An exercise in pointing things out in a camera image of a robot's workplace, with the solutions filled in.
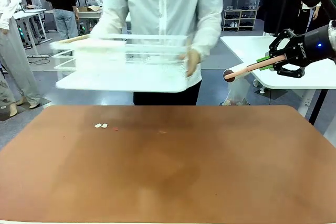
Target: shoe rack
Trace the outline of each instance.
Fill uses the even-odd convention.
[[[236,9],[236,10],[224,10],[223,15],[223,31],[233,30],[233,31],[240,31],[245,30],[246,28],[249,28],[249,30],[254,30],[254,25],[256,23],[256,17],[257,17],[257,11],[256,9],[251,10],[242,10],[242,9]],[[236,16],[235,18],[227,18],[228,15]],[[237,27],[230,27],[230,24],[232,22],[237,22]],[[251,22],[253,25],[244,25],[246,22]]]

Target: table leg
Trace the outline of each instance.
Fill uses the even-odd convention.
[[[41,41],[41,43],[45,43],[45,42],[51,41],[52,39],[48,39],[47,38],[46,31],[44,30],[43,22],[42,22],[42,19],[41,19],[40,15],[38,15],[38,19],[40,20],[40,24],[41,24],[41,27],[42,27],[43,35],[44,35],[44,38],[45,38],[45,40]]]
[[[33,46],[35,55],[36,55],[36,57],[38,57],[39,54],[38,54],[37,47],[36,47],[35,42],[34,42],[34,37],[33,37],[33,33],[32,33],[32,31],[31,31],[32,29],[31,29],[29,20],[28,20],[28,22],[27,22],[27,21],[24,19],[24,21],[25,21],[25,23],[26,23],[26,27],[27,27],[27,29],[28,29],[28,34],[29,34],[29,36],[30,36],[30,42],[32,43],[32,46]]]
[[[300,104],[298,111],[303,117],[305,117],[307,114],[307,111],[309,109],[311,100],[314,97],[314,94],[315,94],[315,89],[309,89],[305,92],[305,95],[303,96],[301,100],[301,104]]]
[[[317,102],[315,104],[315,107],[313,109],[313,112],[311,113],[310,119],[309,119],[309,123],[311,123],[312,125],[315,124],[315,121],[320,113],[320,110],[322,108],[323,102],[327,96],[328,90],[327,89],[322,89],[321,93],[319,95],[319,98],[317,99]]]
[[[324,133],[324,137],[336,147],[336,115]]]

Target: brown round disc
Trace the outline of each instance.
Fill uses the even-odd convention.
[[[225,71],[224,71],[224,73],[223,73],[223,78],[224,78],[224,80],[226,81],[226,82],[233,82],[236,78],[235,77],[233,77],[233,78],[230,78],[230,79],[225,79],[225,76],[227,76],[228,74],[231,74],[231,73],[233,73],[233,71],[232,70],[230,70],[230,69],[226,69]]]

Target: gray pants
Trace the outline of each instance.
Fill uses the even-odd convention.
[[[21,96],[25,96],[31,105],[39,103],[41,96],[38,93],[14,18],[9,21],[8,34],[0,33],[0,61],[12,76]],[[13,103],[13,99],[7,82],[0,76],[0,101]]]
[[[54,9],[54,18],[62,40],[78,36],[78,28],[74,12]]]

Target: wooden handle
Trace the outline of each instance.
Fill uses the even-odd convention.
[[[60,40],[59,42],[60,43],[71,43],[71,42],[74,42],[74,41],[77,41],[77,40],[88,39],[89,37],[90,37],[90,35],[86,34],[86,35],[82,35],[82,36],[75,37],[75,38],[72,38],[72,39]]]
[[[239,71],[236,71],[234,73],[230,73],[230,74],[226,75],[224,78],[225,78],[225,80],[228,80],[228,79],[240,76],[243,73],[251,72],[253,70],[263,68],[265,66],[272,65],[272,64],[275,64],[277,62],[283,61],[285,59],[286,59],[285,55],[280,55],[280,56],[277,56],[277,57],[274,57],[274,58],[271,58],[271,59],[268,59],[268,60],[265,60],[265,61],[262,61],[262,62],[259,62],[259,63],[249,65],[242,70],[239,70]]]

